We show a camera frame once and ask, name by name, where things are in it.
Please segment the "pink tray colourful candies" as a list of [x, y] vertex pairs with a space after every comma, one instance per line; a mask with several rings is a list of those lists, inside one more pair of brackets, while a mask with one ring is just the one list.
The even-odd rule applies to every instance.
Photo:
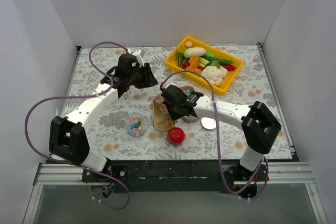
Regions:
[[[189, 95], [191, 92], [195, 91], [195, 89], [191, 86], [183, 86], [183, 87], [180, 87], [180, 89], [186, 94], [186, 95]], [[186, 121], [186, 122], [196, 122], [199, 118], [197, 117], [194, 117], [194, 116], [191, 116], [191, 115], [188, 115], [188, 116], [184, 116], [183, 117], [183, 120]]]

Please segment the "beige tray gummy candies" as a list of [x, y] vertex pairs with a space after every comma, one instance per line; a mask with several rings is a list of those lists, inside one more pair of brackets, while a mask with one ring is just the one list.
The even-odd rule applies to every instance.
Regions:
[[159, 132], [168, 132], [175, 127], [175, 121], [173, 121], [169, 115], [166, 105], [163, 103], [163, 97], [157, 93], [152, 101], [153, 105], [153, 126]]

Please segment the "silver jar lid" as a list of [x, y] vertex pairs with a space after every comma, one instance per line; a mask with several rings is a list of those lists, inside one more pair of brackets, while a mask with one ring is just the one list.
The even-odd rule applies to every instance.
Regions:
[[217, 128], [216, 120], [203, 117], [200, 120], [201, 126], [206, 130], [214, 130]]

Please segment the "clear glass jar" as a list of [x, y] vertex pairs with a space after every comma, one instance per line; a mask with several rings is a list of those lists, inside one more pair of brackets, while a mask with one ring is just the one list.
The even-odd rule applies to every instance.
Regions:
[[132, 137], [142, 137], [146, 132], [145, 118], [138, 113], [130, 114], [125, 120], [125, 126]]

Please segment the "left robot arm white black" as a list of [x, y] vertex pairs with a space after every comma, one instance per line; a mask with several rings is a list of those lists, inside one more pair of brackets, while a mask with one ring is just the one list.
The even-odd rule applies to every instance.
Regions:
[[100, 182], [111, 178], [112, 170], [106, 165], [107, 158], [91, 150], [86, 136], [95, 120], [131, 86], [138, 89], [158, 84], [151, 67], [143, 61], [144, 50], [122, 54], [116, 67], [111, 68], [93, 93], [75, 110], [61, 118], [56, 116], [50, 126], [49, 151], [75, 165], [93, 169]]

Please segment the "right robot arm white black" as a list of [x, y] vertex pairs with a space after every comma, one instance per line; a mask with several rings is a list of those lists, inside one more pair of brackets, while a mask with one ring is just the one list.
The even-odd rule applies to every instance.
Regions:
[[247, 147], [235, 170], [236, 177], [242, 180], [251, 180], [257, 174], [259, 162], [270, 152], [281, 130], [277, 118], [259, 101], [252, 105], [214, 102], [200, 92], [193, 91], [187, 95], [175, 85], [163, 88], [161, 96], [170, 117], [175, 121], [189, 115], [210, 118], [244, 132]]

